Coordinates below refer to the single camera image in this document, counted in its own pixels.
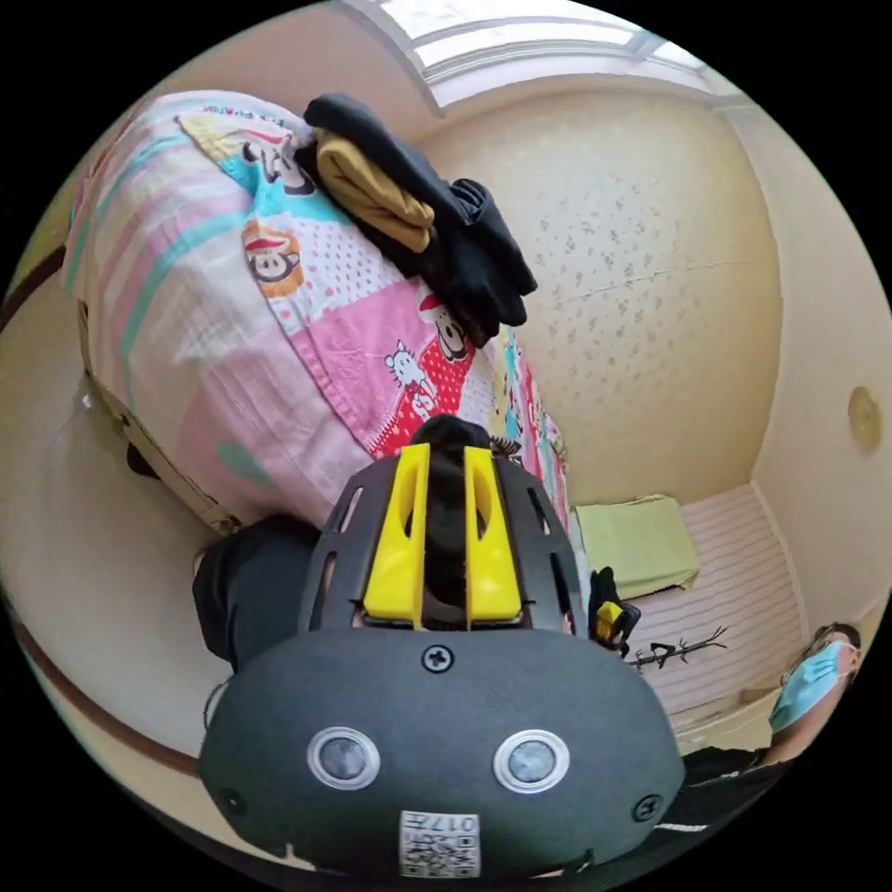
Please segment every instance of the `round wall lamp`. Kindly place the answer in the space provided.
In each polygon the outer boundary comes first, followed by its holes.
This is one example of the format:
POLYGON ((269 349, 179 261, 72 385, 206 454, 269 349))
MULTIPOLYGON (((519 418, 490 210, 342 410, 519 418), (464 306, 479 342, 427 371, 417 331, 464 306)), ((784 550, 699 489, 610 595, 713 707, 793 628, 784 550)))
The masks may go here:
POLYGON ((875 396, 866 387, 856 387, 848 399, 848 425, 855 442, 872 453, 883 438, 883 416, 875 396))

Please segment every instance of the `black pants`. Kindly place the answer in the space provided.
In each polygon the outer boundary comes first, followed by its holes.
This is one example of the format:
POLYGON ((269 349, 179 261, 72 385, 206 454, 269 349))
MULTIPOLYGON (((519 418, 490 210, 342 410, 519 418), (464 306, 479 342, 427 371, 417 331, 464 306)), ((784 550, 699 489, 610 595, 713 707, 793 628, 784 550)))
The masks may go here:
POLYGON ((239 672, 297 631, 304 584, 320 532, 275 516, 214 543, 192 583, 204 643, 239 672))

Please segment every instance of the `cartoon monkey print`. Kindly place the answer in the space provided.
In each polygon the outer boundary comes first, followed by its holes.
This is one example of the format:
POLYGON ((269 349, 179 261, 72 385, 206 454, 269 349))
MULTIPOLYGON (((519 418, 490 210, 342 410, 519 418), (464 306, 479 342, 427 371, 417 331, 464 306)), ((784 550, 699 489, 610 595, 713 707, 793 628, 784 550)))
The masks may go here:
POLYGON ((260 163, 268 183, 281 179, 286 195, 312 195, 316 191, 315 183, 297 163, 290 134, 277 138, 248 132, 256 139, 244 143, 242 157, 249 164, 260 163))
POLYGON ((249 225, 244 252, 248 268, 267 299, 290 295, 304 283, 300 245, 291 233, 249 225))
POLYGON ((465 331, 453 318, 452 313, 446 309, 436 295, 425 295, 425 289, 420 288, 416 296, 418 299, 418 315, 425 322, 432 322, 437 326, 437 340, 439 351, 447 362, 458 362, 467 357, 467 341, 465 331))

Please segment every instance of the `dark shirt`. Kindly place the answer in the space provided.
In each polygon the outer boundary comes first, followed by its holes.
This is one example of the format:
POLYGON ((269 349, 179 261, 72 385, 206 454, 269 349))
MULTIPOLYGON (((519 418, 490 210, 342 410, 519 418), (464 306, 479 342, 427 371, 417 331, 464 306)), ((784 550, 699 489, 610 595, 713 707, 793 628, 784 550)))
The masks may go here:
MULTIPOLYGON (((361 102, 338 93, 313 99, 304 120, 352 142, 400 188, 434 211, 434 238, 422 254, 354 218, 361 232, 407 278, 422 276, 476 347, 527 320, 523 297, 536 280, 488 190, 471 179, 446 182, 415 146, 393 134, 361 102)), ((314 148, 297 162, 320 187, 314 148)))
POLYGON ((685 783, 643 846, 672 846, 724 824, 766 793, 789 763, 758 766, 765 750, 705 747, 685 756, 685 783))

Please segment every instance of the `yellow bracket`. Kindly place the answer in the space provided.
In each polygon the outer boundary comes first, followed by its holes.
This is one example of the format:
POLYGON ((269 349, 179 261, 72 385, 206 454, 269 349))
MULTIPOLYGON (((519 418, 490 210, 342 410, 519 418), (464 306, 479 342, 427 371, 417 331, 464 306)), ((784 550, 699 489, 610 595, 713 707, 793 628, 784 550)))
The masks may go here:
POLYGON ((430 444, 404 446, 362 606, 374 620, 420 629, 425 594, 425 527, 430 444), (406 533, 409 516, 412 527, 406 533))
POLYGON ((520 591, 492 453, 465 449, 467 627, 520 615, 520 591), (483 532, 478 532, 478 514, 483 532))
POLYGON ((595 638, 606 644, 613 643, 613 625, 623 613, 623 608, 617 604, 608 601, 602 604, 598 609, 595 622, 595 638))

